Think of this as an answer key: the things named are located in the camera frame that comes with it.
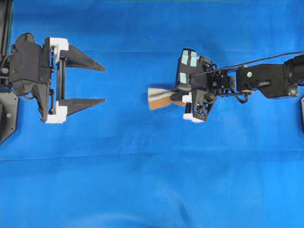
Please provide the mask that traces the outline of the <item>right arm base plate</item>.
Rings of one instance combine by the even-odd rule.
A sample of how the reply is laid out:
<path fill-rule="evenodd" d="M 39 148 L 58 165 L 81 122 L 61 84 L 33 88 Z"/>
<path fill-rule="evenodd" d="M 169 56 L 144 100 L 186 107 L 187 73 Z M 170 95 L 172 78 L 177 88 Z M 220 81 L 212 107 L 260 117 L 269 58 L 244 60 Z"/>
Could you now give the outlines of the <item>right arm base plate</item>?
<path fill-rule="evenodd" d="M 304 131 L 304 96 L 301 98 L 301 116 L 302 116 L 302 126 Z"/>

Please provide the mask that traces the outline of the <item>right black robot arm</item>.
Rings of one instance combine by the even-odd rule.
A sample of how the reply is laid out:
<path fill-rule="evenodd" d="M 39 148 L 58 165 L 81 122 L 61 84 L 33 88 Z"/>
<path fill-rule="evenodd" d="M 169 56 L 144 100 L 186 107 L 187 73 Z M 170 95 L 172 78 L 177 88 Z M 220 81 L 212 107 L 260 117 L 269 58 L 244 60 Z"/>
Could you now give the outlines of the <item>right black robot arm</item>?
<path fill-rule="evenodd" d="M 218 97 L 235 97 L 241 104 L 255 91 L 271 99 L 298 96 L 304 84 L 304 56 L 299 55 L 282 64 L 246 63 L 218 68 L 196 52 L 184 50 L 180 57 L 175 86 L 170 96 L 186 105 L 183 118 L 204 122 Z"/>

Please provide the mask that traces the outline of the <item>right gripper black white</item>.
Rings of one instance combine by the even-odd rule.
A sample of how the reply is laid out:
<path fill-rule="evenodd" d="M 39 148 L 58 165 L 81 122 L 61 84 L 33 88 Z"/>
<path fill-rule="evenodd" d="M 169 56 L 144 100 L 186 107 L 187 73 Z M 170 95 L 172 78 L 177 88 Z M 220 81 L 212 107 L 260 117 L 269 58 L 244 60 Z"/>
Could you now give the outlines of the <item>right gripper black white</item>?
<path fill-rule="evenodd" d="M 202 64 L 202 72 L 191 76 L 200 77 L 203 85 L 191 88 L 190 91 L 177 91 L 170 96 L 174 102 L 186 104 L 183 119 L 194 123 L 207 120 L 218 96 L 229 95 L 235 90 L 235 79 L 228 76 L 227 71 L 217 70 L 217 65 L 203 56 L 200 56 L 199 60 Z"/>

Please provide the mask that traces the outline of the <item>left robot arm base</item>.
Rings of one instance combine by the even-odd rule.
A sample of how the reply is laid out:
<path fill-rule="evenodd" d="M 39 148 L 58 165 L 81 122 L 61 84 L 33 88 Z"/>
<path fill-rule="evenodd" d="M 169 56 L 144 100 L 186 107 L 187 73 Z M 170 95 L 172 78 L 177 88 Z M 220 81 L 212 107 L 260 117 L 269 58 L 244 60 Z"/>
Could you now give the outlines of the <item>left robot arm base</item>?
<path fill-rule="evenodd" d="M 18 118 L 19 99 L 9 83 L 10 31 L 12 24 L 11 0 L 0 2 L 0 142 L 3 143 L 15 131 Z"/>

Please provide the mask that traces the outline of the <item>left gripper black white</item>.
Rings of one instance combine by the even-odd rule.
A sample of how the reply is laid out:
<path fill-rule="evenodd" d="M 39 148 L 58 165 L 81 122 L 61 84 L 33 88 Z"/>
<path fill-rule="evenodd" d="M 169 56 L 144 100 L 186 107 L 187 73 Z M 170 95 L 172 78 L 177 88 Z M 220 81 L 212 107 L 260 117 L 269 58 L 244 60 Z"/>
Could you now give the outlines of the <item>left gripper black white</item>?
<path fill-rule="evenodd" d="M 106 99 L 64 99 L 65 67 L 106 71 L 97 61 L 69 45 L 66 38 L 45 38 L 40 75 L 33 86 L 33 97 L 38 103 L 43 123 L 62 124 L 67 116 L 106 102 Z"/>

